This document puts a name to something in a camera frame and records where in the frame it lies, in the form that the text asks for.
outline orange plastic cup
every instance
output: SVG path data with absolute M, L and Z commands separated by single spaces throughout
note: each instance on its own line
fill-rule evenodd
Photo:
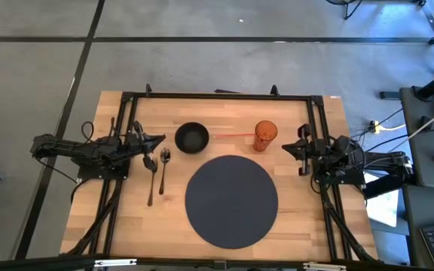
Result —
M 264 151 L 276 136 L 276 124 L 271 123 L 269 120 L 257 123 L 255 126 L 254 150 Z

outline wooden table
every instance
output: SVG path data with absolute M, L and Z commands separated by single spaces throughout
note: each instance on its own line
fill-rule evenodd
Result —
M 111 117 L 118 114 L 121 92 L 103 91 L 94 120 L 94 138 L 108 134 Z M 339 97 L 325 97 L 330 135 L 349 135 Z M 315 108 L 317 126 L 319 115 Z M 299 161 L 281 145 L 298 140 L 297 128 L 309 123 L 305 102 L 230 99 L 139 99 L 136 119 L 149 135 L 167 138 L 154 155 L 167 147 L 172 159 L 167 164 L 165 194 L 158 194 L 162 164 L 155 176 L 154 204 L 147 206 L 151 172 L 142 156 L 132 159 L 130 174 L 123 184 L 111 256 L 227 260 L 315 260 L 328 261 L 329 249 L 320 195 L 310 189 L 310 176 L 298 176 Z M 260 120 L 270 120 L 278 135 L 265 152 L 252 149 L 253 137 L 216 138 L 216 134 L 253 132 Z M 199 154 L 184 154 L 174 142 L 175 131 L 186 122 L 202 123 L 210 133 L 208 146 Z M 277 218 L 270 232 L 259 242 L 241 249 L 210 245 L 193 230 L 185 212 L 185 189 L 191 176 L 206 161 L 226 154 L 254 160 L 272 177 L 279 197 Z M 102 182 L 89 181 L 75 194 L 61 252 L 73 248 L 93 223 Z M 341 198 L 348 227 L 366 251 L 377 257 L 362 194 L 341 185 Z M 98 250 L 102 250 L 105 225 Z M 342 245 L 335 226 L 338 255 Z

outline round placemat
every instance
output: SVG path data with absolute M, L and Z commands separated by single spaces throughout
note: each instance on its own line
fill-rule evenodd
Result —
M 185 209 L 194 230 L 220 248 L 262 239 L 277 215 L 277 191 L 256 162 L 233 155 L 203 164 L 188 182 Z

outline silver spoon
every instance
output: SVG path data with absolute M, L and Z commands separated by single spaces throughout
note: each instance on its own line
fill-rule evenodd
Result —
M 162 172 L 162 182 L 160 183 L 160 189 L 158 190 L 158 193 L 160 195 L 164 194 L 164 185 L 165 185 L 165 165 L 170 161 L 170 150 L 167 148 L 164 148 L 160 152 L 160 159 L 162 160 L 162 163 L 164 163 L 164 172 Z
M 152 204 L 154 202 L 154 177 L 155 177 L 155 173 L 157 172 L 157 168 L 158 168 L 158 159 L 157 158 L 153 159 L 153 164 L 154 164 L 154 168 L 151 169 L 151 186 L 150 186 L 150 195 L 148 195 L 148 202 L 147 202 L 148 206 L 152 206 Z

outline gray floor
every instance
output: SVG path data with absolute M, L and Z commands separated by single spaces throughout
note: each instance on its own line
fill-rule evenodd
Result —
M 97 0 L 0 0 L 0 35 L 85 36 Z M 433 12 L 434 1 L 428 1 Z M 348 21 L 342 7 L 324 0 L 107 1 L 97 36 L 296 36 L 431 38 L 423 12 L 408 3 L 363 2 Z M 32 137 L 53 132 L 68 95 L 82 44 L 0 44 L 0 260 L 12 257 L 41 166 L 31 159 Z M 427 44 L 168 43 L 93 44 L 65 137 L 82 140 L 80 125 L 92 120 L 101 90 L 212 92 L 342 96 L 350 130 L 362 129 L 401 107 L 377 93 L 423 85 L 434 78 L 434 46 Z M 401 114 L 386 123 L 403 123 Z M 365 149 L 404 134 L 369 135 Z M 379 151 L 388 151 L 394 144 Z M 409 153 L 408 147 L 402 150 Z M 57 168 L 75 174 L 67 159 Z M 69 213 L 73 183 L 58 174 L 44 201 L 29 257 L 53 256 Z M 387 255 L 402 248 L 401 237 L 378 243 Z

